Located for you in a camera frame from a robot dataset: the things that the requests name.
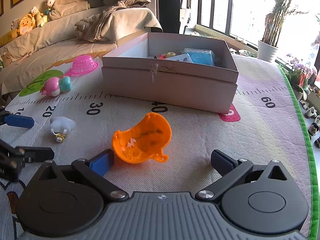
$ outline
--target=orange plastic toy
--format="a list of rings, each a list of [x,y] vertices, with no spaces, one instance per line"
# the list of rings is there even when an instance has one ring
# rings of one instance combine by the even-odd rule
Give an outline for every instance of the orange plastic toy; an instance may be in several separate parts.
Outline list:
[[[136,126],[116,131],[112,138],[115,153],[125,162],[142,163],[148,159],[164,163],[169,156],[163,148],[171,140],[171,127],[160,114],[148,113]]]

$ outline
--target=shoe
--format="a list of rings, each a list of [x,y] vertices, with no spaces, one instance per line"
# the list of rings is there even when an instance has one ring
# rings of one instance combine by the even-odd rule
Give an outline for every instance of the shoe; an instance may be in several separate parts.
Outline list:
[[[304,114],[306,118],[316,118],[317,117],[317,111],[314,107],[309,108],[306,113]]]
[[[315,136],[320,129],[320,119],[315,119],[315,121],[309,126],[308,133],[311,137]]]
[[[303,109],[305,109],[305,110],[309,109],[309,103],[308,102],[306,102],[304,100],[300,100],[300,103],[301,103]]]
[[[320,137],[317,140],[315,140],[315,144],[318,148],[320,148]]]

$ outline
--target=potted plant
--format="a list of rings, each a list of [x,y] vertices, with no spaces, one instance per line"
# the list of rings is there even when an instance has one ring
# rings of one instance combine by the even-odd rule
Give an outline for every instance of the potted plant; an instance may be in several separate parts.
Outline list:
[[[288,57],[292,58],[289,62],[289,65],[293,68],[293,71],[290,71],[287,74],[287,78],[290,82],[290,85],[293,89],[293,92],[298,101],[307,99],[307,95],[310,94],[308,80],[311,76],[317,75],[316,67],[309,67],[304,65],[302,60],[293,57],[291,54],[287,54]]]
[[[274,62],[278,51],[277,44],[285,18],[291,14],[304,14],[297,7],[290,8],[292,0],[275,0],[275,6],[266,16],[265,31],[258,41],[258,59]]]

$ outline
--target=white flower pot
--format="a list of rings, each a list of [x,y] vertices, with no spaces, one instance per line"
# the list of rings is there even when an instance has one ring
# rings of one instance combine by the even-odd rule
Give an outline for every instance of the white flower pot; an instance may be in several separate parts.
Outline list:
[[[274,62],[277,57],[278,48],[270,46],[262,41],[258,41],[258,59],[267,62]]]
[[[301,100],[302,96],[303,96],[303,93],[295,90],[294,88],[293,88],[292,90],[293,90],[294,95],[296,96],[296,98],[297,98],[297,100],[298,100],[298,102],[299,102],[299,101]]]

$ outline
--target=play mat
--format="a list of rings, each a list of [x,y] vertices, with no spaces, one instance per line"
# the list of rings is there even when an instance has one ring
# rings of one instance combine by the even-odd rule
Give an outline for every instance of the play mat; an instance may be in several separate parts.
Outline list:
[[[316,166],[307,129],[297,100],[284,74],[271,63],[234,55],[239,69],[238,89],[229,114],[116,97],[103,90],[102,62],[93,72],[72,78],[72,91],[56,98],[42,96],[44,80],[61,76],[71,63],[55,66],[28,85],[6,110],[31,116],[32,129],[3,125],[1,138],[12,146],[51,147],[57,164],[90,159],[107,148],[116,130],[127,130],[148,112],[158,112],[169,122],[172,139],[164,149],[169,160],[125,163],[118,157],[105,178],[130,194],[133,191],[190,191],[193,195],[220,178],[210,165],[211,152],[219,149],[234,159],[254,164],[279,159],[290,172],[309,204],[301,233],[316,240],[319,193]],[[65,116],[76,127],[63,143],[50,134],[50,118]],[[39,163],[26,164],[19,183],[1,180],[0,239],[13,239],[23,231],[15,203]]]

